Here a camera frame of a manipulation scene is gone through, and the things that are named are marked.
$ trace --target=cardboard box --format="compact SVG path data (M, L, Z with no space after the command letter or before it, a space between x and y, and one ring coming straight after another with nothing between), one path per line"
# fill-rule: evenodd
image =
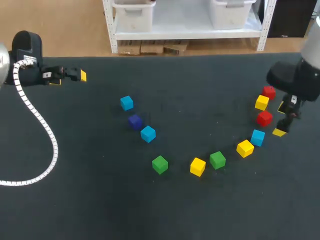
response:
M139 55L141 40L122 40L118 42L118 53L123 55Z
M141 53L162 54L164 52L163 40L143 40L141 43Z
M188 40L166 40L163 46L168 54L183 55L187 50Z

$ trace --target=black cabinet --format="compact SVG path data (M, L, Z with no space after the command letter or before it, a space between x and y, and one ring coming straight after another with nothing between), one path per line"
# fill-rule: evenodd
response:
M317 0L277 0L268 37L303 38L316 3Z

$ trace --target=cube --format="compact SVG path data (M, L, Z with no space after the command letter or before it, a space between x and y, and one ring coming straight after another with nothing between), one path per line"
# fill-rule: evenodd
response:
M217 151L210 155L210 163L214 169L219 169L226 165L226 158L220 151Z
M265 86L262 90L261 95L268 97L270 100L273 100L276 97L276 90L273 86Z
M160 175L168 169L168 162L162 156L152 161L152 168Z
M272 114L266 110L258 114L258 117L256 118L256 122L261 127L266 127L272 122L272 119L273 119Z
M129 124L134 130L140 130L142 128L142 119L137 115L133 115L129 117Z
M259 95L258 99L255 102L255 108L264 111L268 106L268 102L269 102L268 97Z
M278 129L278 128L275 128L275 129L273 130L272 134L273 134L273 135L276 135L276 136L278 136L278 137L282 137L283 135L286 134L286 132L285 132L285 131L282 131L282 130L280 130L280 129Z
M254 130L250 143L258 147L261 147L262 142L264 141L264 138L265 138L265 133L263 131Z
M125 96L120 99L121 107L123 110L127 111L134 108L134 101L132 101L130 96Z
M248 140L244 140L238 144L236 151L241 157L245 158L254 152L254 148L255 147Z
M150 143L156 137L156 130L150 126L146 126L141 130L140 134L143 140L145 140L147 143Z
M201 177L202 173L205 170L205 167L206 167L206 162L196 157L190 165L190 173L198 177Z

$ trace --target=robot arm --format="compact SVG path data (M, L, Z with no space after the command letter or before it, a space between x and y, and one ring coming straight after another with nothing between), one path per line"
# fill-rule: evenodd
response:
M316 18L297 64L277 62L269 70L267 82L286 93L279 107L285 118L277 123L276 135L290 130L294 119L301 116L300 108L306 101L314 102L320 95L320 18Z
M2 84L15 85L21 100L47 132L53 148L51 163L42 174L23 181L0 180L0 185L17 187L34 184L45 178L54 169L59 154L57 139L48 123L29 101L22 86L60 85L61 79L66 77L72 81L87 81L86 73L80 68L43 65L42 41L37 34L27 31L18 32L12 41L12 51L7 51L0 43L0 87Z

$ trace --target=wooden floor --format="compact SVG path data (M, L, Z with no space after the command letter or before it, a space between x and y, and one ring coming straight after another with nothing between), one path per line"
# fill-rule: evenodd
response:
M102 0L0 0L0 42L21 30L42 38L43 55L117 56L110 49ZM264 53L299 52L304 38L270 38ZM192 40L187 55L254 54L258 39Z

